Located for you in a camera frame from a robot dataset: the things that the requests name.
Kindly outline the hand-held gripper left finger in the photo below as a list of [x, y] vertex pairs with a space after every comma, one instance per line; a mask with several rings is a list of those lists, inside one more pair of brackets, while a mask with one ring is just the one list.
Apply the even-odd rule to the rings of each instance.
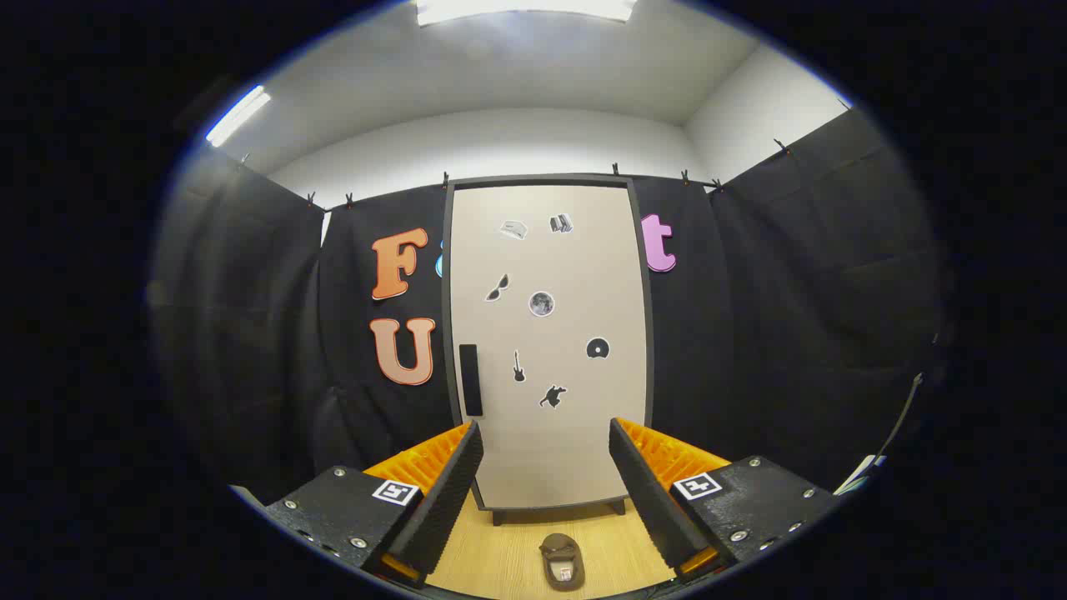
[[481, 460], [483, 436], [466, 422], [373, 467], [329, 467], [264, 516], [357, 573], [421, 588]]

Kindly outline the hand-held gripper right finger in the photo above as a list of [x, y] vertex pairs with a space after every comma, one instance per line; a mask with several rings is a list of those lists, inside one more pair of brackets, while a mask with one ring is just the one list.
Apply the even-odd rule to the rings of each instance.
[[628, 419], [611, 419], [609, 455], [683, 582], [758, 560], [834, 512], [831, 492], [768, 458], [728, 461]]

